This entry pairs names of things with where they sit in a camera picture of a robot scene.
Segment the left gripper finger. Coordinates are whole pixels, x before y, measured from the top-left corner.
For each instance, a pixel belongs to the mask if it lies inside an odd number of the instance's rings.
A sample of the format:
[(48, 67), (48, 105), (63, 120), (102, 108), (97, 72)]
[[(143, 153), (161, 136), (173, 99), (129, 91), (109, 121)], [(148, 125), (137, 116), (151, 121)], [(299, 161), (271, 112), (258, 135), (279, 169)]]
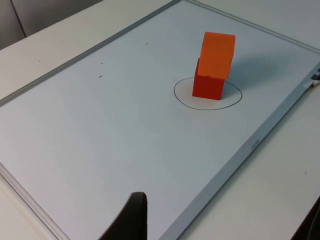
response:
[(133, 192), (124, 207), (100, 237), (101, 240), (146, 240), (148, 200), (144, 192)]

